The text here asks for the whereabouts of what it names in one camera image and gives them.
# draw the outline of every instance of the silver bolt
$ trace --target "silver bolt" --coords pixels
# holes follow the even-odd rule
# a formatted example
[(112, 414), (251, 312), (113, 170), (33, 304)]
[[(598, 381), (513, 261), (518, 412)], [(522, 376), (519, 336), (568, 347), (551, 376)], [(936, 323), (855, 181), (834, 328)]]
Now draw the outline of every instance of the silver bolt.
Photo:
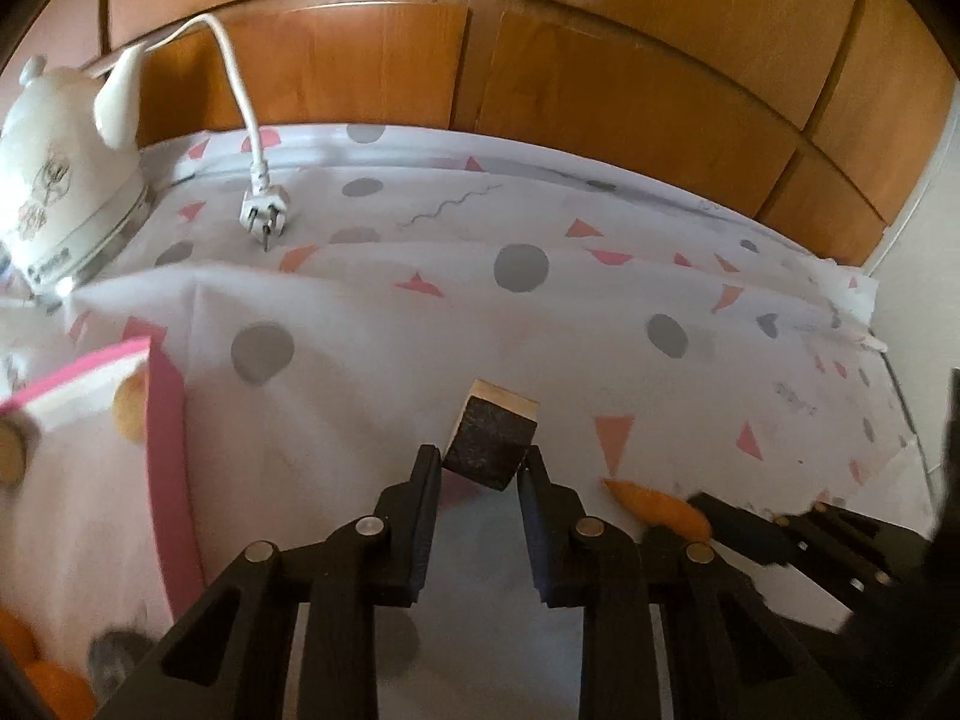
[(694, 541), (686, 548), (686, 557), (690, 562), (699, 562), (701, 565), (706, 565), (713, 560), (713, 550), (709, 544)]
[(383, 532), (383, 520), (379, 517), (361, 517), (356, 524), (357, 533), (361, 536), (376, 536)]
[(274, 555), (274, 546), (270, 541), (255, 541), (243, 551), (248, 562), (264, 562)]
[(596, 517), (581, 517), (577, 520), (577, 533), (587, 538), (601, 536), (603, 533), (603, 520)]

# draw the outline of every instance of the wooden wall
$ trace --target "wooden wall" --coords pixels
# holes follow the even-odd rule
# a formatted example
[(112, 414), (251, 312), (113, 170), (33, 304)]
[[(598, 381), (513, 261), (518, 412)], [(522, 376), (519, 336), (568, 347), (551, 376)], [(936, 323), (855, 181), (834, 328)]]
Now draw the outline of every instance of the wooden wall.
[[(853, 264), (915, 185), (955, 82), (905, 0), (100, 0), (102, 53), (205, 9), (263, 122), (561, 148)], [(141, 143), (240, 127), (208, 33), (151, 55), (142, 111)]]

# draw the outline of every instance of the power plug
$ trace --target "power plug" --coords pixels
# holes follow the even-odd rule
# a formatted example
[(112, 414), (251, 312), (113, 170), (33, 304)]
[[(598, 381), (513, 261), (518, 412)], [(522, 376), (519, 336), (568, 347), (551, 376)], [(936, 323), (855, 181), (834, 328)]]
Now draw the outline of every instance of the power plug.
[(261, 194), (247, 189), (240, 205), (240, 223), (261, 244), (270, 250), (270, 241), (283, 232), (290, 208), (290, 196), (282, 186), (268, 186)]

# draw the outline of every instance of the carrot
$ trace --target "carrot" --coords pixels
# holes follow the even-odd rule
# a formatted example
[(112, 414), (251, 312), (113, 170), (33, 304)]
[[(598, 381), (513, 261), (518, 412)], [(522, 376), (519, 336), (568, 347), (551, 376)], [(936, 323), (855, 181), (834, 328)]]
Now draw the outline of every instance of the carrot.
[(645, 525), (664, 525), (689, 541), (710, 541), (712, 538), (709, 520), (688, 502), (632, 482), (603, 481), (617, 502)]

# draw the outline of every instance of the electric kettle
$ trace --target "electric kettle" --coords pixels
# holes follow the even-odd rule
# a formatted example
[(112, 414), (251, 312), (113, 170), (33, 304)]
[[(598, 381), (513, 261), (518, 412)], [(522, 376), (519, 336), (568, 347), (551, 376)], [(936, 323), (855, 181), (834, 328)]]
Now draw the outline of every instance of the electric kettle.
[(31, 57), (0, 134), (0, 244), (35, 295), (90, 279), (150, 214), (136, 129), (145, 45), (106, 83)]

